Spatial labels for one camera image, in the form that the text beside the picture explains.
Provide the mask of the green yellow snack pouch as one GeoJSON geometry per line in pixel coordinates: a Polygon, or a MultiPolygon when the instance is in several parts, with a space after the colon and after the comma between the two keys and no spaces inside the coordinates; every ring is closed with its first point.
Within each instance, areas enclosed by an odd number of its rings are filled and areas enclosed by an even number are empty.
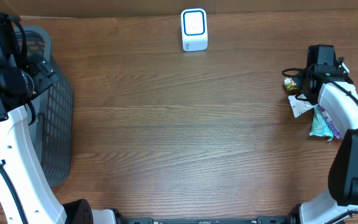
{"type": "Polygon", "coordinates": [[[284,89],[286,90],[286,92],[290,95],[294,95],[300,92],[298,85],[296,84],[296,82],[290,78],[290,77],[286,77],[283,81],[283,86],[284,89]]]}

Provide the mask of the white tube gold cap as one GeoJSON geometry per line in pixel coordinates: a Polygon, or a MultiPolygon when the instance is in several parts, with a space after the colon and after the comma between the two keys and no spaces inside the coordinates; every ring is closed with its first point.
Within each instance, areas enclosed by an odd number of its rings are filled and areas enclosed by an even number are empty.
{"type": "Polygon", "coordinates": [[[307,101],[304,94],[290,95],[288,100],[295,118],[298,118],[303,113],[317,107],[317,105],[312,105],[309,101],[307,101]]]}

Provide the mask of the teal wipes packet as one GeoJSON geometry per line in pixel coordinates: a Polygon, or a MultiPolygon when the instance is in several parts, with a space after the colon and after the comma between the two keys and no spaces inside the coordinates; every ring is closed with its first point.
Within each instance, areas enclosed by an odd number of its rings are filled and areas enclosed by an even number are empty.
{"type": "Polygon", "coordinates": [[[334,133],[329,127],[329,124],[325,120],[322,112],[318,109],[317,106],[313,108],[313,111],[314,115],[309,135],[317,137],[326,137],[328,138],[328,141],[332,141],[334,138],[334,133]]]}

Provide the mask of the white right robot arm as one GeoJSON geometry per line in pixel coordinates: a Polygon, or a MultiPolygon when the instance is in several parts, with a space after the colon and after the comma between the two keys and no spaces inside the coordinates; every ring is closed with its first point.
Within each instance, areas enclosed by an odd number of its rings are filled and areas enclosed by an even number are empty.
{"type": "Polygon", "coordinates": [[[343,223],[358,214],[358,94],[342,57],[332,45],[308,47],[305,68],[282,71],[299,94],[290,95],[298,117],[312,107],[321,107],[342,142],[328,175],[328,189],[309,202],[293,208],[284,223],[343,223]]]}

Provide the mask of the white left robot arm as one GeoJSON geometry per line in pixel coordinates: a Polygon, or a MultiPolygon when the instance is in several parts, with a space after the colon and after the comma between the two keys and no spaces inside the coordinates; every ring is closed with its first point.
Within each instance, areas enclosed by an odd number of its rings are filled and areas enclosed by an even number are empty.
{"type": "Polygon", "coordinates": [[[18,19],[0,13],[0,203],[9,223],[116,223],[85,199],[60,203],[36,155],[33,100],[60,81],[47,54],[30,54],[18,19]]]}

